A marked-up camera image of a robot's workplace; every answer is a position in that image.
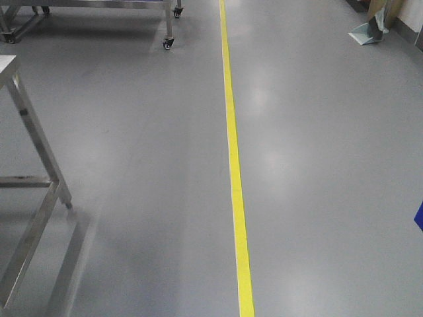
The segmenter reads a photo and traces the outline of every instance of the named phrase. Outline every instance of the yellow floor line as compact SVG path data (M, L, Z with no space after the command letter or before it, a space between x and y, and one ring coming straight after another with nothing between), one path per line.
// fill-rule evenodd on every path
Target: yellow floor line
M247 226L245 224L241 168L239 164L237 119L232 91L231 60L227 39L225 0L219 0L222 32L223 72L225 79L226 120L229 144L229 167L231 169L231 193L233 224L235 229L235 253L237 259L237 279L240 317L254 317L254 302L250 272Z

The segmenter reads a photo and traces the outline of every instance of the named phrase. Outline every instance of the stainless steel table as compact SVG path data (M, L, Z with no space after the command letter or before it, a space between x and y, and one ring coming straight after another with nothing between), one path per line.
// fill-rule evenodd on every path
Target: stainless steel table
M44 15L50 13L50 7L89 7L89 8L121 8L121 9L157 9L166 12L167 35L163 47L169 50L174 42L172 33L172 12L175 18L182 13L182 0L177 0L172 10L173 0L0 0L0 6L8 6L6 12L0 7L0 39L14 44L17 38L32 24L32 20L42 18L37 7L41 7ZM23 6L32 7L34 16L19 29L13 29L11 23L19 9Z
M17 294L57 199L59 198L68 209L72 208L71 194L24 89L18 74L18 67L19 63L16 56L0 55L0 88L7 86L48 176L0 177L0 190L1 188L47 188L48 190L41 206L33 214L0 281L0 317L10 316L9 308Z

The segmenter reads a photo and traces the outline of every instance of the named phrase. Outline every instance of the floor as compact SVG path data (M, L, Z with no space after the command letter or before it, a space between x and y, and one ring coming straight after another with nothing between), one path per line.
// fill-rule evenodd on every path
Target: floor
M226 5L256 315L420 317L423 54L359 46L345 1ZM56 206L14 316L239 315L219 1L184 6L169 52L162 13L116 9L0 44L76 211ZM42 174L0 100L1 173ZM0 192L0 273L42 194Z

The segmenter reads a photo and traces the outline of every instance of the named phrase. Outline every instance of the metal shelf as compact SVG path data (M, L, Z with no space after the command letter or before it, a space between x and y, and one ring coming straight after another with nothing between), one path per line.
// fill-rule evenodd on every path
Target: metal shelf
M114 9L156 9L166 12L167 34L163 46L169 50L173 44L172 12L175 18L182 13L182 0L177 0L172 10L173 0L0 0L0 6L8 6L6 12L0 7L0 40L14 44L22 33L32 26L34 19L40 19L50 13L50 7L114 8ZM34 16L19 29L13 29L11 23L21 7L32 7ZM41 7L44 15L38 15Z

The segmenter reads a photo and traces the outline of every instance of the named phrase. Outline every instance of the blue object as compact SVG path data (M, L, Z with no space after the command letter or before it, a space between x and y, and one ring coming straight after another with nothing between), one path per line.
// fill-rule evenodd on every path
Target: blue object
M414 221L416 221L416 224L423 230L423 203L417 211Z

